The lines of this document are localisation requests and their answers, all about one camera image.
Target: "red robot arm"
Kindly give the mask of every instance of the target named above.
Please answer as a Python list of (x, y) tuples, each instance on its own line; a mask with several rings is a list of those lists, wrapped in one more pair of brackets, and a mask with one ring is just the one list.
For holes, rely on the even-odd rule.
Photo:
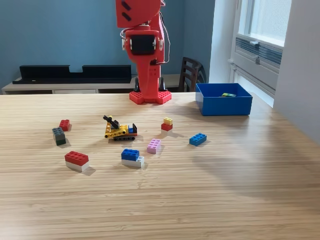
[(137, 65), (139, 87), (130, 93), (130, 99), (136, 104), (164, 104), (172, 98), (165, 90), (163, 78), (159, 88), (161, 64), (165, 63), (160, 13), (164, 5), (164, 0), (116, 0), (117, 26), (126, 28), (121, 32), (122, 48)]

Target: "yellow lego vehicle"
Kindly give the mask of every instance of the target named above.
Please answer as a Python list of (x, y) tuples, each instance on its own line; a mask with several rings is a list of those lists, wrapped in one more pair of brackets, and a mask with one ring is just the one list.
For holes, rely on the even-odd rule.
[(107, 121), (104, 137), (117, 141), (134, 141), (138, 136), (138, 129), (133, 123), (132, 128), (128, 125), (119, 125), (117, 120), (112, 120), (112, 116), (103, 116)]

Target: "blue wall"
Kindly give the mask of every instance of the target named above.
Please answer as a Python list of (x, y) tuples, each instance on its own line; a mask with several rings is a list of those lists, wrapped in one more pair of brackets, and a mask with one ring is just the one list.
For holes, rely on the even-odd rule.
[[(167, 0), (162, 9), (171, 40), (163, 74), (181, 69), (184, 1)], [(20, 65), (71, 65), (76, 72), (131, 64), (119, 34), (114, 0), (0, 0), (0, 88), (20, 76)]]
[(215, 0), (185, 0), (184, 2), (183, 56), (202, 63), (207, 81), (210, 75), (214, 13)]

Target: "blue lego brick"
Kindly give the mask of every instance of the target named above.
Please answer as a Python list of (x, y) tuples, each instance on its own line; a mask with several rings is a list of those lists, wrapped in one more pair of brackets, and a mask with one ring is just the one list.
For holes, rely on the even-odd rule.
[(139, 151), (138, 150), (132, 150), (132, 149), (125, 149), (121, 153), (121, 159), (123, 160), (129, 160), (129, 161), (137, 161), (139, 158)]
[(207, 135), (202, 134), (202, 133), (198, 133), (197, 135), (190, 138), (189, 144), (197, 147), (200, 144), (203, 144), (205, 141), (207, 141)]

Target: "gray lego brick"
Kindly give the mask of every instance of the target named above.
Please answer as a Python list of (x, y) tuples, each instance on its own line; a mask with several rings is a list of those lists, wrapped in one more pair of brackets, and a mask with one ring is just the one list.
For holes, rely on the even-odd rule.
[(61, 127), (52, 129), (52, 133), (53, 133), (53, 138), (56, 141), (65, 140), (66, 139), (66, 135), (65, 135), (65, 133), (64, 133), (64, 131), (62, 130)]

